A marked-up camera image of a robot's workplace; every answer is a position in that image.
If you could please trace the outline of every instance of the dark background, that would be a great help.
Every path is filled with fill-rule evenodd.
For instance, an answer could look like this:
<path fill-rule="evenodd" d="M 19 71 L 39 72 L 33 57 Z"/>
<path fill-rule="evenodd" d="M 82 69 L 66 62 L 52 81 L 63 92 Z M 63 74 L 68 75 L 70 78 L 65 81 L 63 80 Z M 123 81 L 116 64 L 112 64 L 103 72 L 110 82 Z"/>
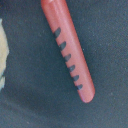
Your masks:
<path fill-rule="evenodd" d="M 0 0 L 10 48 L 0 128 L 128 128 L 128 1 L 67 4 L 95 98 L 80 100 L 40 0 Z"/>

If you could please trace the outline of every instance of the white object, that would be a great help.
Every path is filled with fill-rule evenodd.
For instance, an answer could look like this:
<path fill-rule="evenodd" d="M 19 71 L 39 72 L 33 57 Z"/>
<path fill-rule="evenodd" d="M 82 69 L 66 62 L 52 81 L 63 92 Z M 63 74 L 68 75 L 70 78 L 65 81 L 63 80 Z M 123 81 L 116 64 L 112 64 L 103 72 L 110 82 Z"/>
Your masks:
<path fill-rule="evenodd" d="M 7 38 L 2 27 L 2 19 L 0 19 L 0 90 L 4 88 L 5 77 L 3 73 L 6 69 L 6 59 L 9 54 Z"/>

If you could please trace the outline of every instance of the dark blue fabric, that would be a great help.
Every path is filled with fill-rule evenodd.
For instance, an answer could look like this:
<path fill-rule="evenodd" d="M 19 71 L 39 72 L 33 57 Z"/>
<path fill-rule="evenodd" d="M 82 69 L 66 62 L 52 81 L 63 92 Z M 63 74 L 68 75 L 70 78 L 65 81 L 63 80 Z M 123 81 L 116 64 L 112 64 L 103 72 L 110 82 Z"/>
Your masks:
<path fill-rule="evenodd" d="M 128 2 L 67 0 L 96 95 L 80 100 L 40 0 L 1 0 L 8 37 L 0 128 L 127 128 Z"/>

